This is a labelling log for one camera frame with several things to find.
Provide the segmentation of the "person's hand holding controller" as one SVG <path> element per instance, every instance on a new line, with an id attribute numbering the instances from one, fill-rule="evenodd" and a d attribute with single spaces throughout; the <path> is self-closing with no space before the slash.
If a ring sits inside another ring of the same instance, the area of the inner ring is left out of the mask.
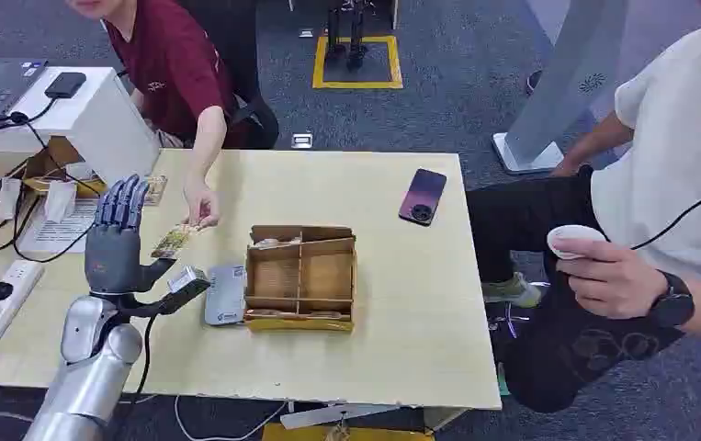
<path id="1" fill-rule="evenodd" d="M 587 311 L 613 320 L 644 317 L 669 284 L 636 252 L 606 241 L 557 239 L 555 247 L 579 257 L 559 260 L 577 302 Z"/>

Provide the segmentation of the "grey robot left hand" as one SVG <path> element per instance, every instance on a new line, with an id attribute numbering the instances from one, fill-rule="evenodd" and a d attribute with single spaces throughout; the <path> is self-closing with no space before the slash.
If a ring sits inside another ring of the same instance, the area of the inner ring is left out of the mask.
<path id="1" fill-rule="evenodd" d="M 117 181 L 99 199 L 85 242 L 85 277 L 99 294 L 147 292 L 174 264 L 140 263 L 142 207 L 149 184 L 139 175 Z"/>

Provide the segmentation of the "person's hand holding card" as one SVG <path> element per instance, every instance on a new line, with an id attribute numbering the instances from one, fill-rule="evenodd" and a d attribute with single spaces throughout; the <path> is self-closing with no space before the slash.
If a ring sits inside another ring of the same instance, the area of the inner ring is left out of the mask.
<path id="1" fill-rule="evenodd" d="M 186 224 L 200 230 L 218 224 L 219 197 L 203 178 L 188 178 L 184 184 L 183 193 L 188 206 Z"/>

